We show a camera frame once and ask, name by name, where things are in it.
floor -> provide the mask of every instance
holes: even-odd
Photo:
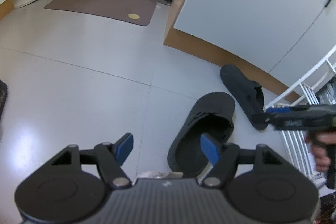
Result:
[[[228,92],[220,67],[163,46],[168,6],[158,4],[142,27],[43,9],[50,1],[0,21],[0,78],[9,90],[0,124],[1,224],[20,222],[15,188],[68,144],[89,149],[131,132],[134,149],[123,165],[129,177],[168,172],[169,146],[196,100]],[[276,97],[264,95],[265,103]],[[256,131],[237,103],[234,122],[231,142],[266,143],[286,157],[279,133]]]

doormat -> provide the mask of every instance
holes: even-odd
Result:
[[[155,0],[53,0],[44,8],[97,15],[147,26],[155,7]]]

yellow sticker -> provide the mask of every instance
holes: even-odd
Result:
[[[129,14],[128,17],[131,18],[131,19],[139,19],[140,18],[137,14]]]

person's hand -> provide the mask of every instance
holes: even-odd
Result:
[[[319,133],[316,138],[325,144],[336,144],[336,131],[331,132],[321,132]],[[310,143],[311,139],[309,138],[308,134],[306,135],[305,139],[306,143]],[[325,148],[317,146],[315,144],[311,145],[311,152],[315,157],[316,162],[316,171],[325,172],[329,169],[330,165],[330,158],[327,156],[327,151]]]

slipper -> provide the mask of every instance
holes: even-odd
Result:
[[[170,169],[183,172],[184,177],[197,177],[209,162],[201,150],[201,135],[208,133],[218,142],[226,142],[233,132],[235,106],[234,99],[224,92],[209,93],[197,100],[170,146]]]
[[[7,85],[0,80],[0,119],[7,98]]]
[[[229,92],[236,98],[253,127],[264,130],[267,124],[253,123],[252,114],[264,112],[264,94],[261,85],[249,80],[235,65],[225,65],[220,70],[220,77]]]

